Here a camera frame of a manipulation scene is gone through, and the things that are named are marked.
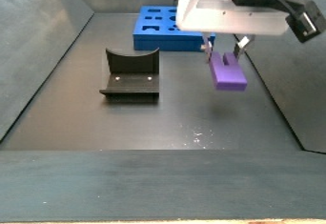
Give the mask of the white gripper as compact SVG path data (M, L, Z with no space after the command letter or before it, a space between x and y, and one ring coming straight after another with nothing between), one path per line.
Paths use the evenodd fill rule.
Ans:
M287 30L287 13L268 8L239 7L231 0L176 0L176 26L181 31L203 33L205 63L209 62L212 46L209 33L281 35ZM255 41L244 35L233 46L239 58Z

